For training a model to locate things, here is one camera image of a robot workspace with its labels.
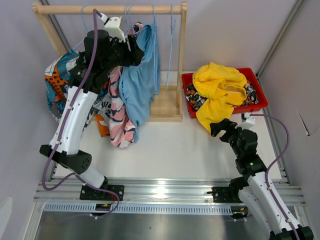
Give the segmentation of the orange black camo shorts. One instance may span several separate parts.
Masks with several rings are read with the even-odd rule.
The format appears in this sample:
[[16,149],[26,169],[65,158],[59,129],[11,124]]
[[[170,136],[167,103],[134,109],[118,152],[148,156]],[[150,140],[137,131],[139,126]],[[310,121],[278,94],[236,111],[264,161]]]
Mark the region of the orange black camo shorts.
[[[242,103],[241,107],[247,107],[249,105],[258,104],[260,102],[258,98],[258,93],[254,86],[247,82],[245,85],[246,90],[246,100]],[[197,111],[207,100],[198,94],[196,88],[192,83],[189,83],[186,87],[185,98],[188,100],[190,105]]]

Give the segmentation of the yellow shorts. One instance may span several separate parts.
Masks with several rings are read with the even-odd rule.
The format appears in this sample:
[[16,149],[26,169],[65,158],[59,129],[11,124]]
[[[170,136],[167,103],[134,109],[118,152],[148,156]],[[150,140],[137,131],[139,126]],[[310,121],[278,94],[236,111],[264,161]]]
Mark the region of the yellow shorts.
[[208,132],[211,123],[229,119],[234,108],[247,99],[247,79],[233,67],[210,62],[193,73],[192,83],[197,93],[206,98],[196,118]]

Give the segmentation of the light blue shorts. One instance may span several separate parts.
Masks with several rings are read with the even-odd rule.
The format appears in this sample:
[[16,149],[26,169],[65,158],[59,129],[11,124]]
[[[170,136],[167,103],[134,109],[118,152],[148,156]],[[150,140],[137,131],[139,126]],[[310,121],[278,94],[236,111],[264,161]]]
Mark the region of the light blue shorts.
[[[144,57],[138,66],[124,67],[119,80],[119,94],[125,103],[126,112],[135,126],[134,142],[139,140],[139,128],[150,118],[150,104],[155,99],[154,88],[154,31],[153,23],[146,24],[136,42]],[[159,90],[161,60],[158,46]]]

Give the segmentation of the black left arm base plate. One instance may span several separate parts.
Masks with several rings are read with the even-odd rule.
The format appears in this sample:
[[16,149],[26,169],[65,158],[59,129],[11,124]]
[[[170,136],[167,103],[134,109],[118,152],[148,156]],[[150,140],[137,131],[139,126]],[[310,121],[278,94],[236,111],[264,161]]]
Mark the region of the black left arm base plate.
[[[107,190],[117,194],[120,201],[123,200],[125,193],[124,185],[111,184],[108,186]],[[92,189],[87,185],[82,186],[79,199],[85,201],[117,201],[117,198],[114,195],[104,191]]]

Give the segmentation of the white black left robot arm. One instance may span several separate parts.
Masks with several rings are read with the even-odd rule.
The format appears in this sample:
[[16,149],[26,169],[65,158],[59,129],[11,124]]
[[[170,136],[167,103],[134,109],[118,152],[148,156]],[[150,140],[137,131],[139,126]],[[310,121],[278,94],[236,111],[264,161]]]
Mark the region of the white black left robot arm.
[[40,154],[71,171],[97,200],[105,199],[108,179],[92,164],[92,156],[80,150],[81,134],[92,106],[116,67],[138,66],[144,56],[134,35],[124,40],[105,30],[92,30],[84,38],[85,50],[79,53],[70,70],[68,92],[56,133]]

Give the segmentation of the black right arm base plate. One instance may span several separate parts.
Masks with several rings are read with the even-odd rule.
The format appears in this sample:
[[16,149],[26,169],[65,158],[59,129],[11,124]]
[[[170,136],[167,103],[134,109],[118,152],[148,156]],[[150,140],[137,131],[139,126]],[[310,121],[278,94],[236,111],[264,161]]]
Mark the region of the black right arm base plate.
[[214,186],[206,193],[212,196],[214,203],[242,203],[238,194],[230,187]]

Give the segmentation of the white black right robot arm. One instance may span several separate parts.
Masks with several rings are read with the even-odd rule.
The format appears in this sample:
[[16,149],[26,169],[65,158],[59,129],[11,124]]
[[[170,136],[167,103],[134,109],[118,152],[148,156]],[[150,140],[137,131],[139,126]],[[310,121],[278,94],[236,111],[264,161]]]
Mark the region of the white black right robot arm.
[[237,124],[227,118],[210,124],[213,137],[220,131],[224,134],[219,139],[232,148],[241,176],[232,179],[228,187],[212,187],[213,201],[244,203],[270,240],[312,240],[311,228],[302,226],[269,178],[269,169],[257,153],[258,135],[244,123]]

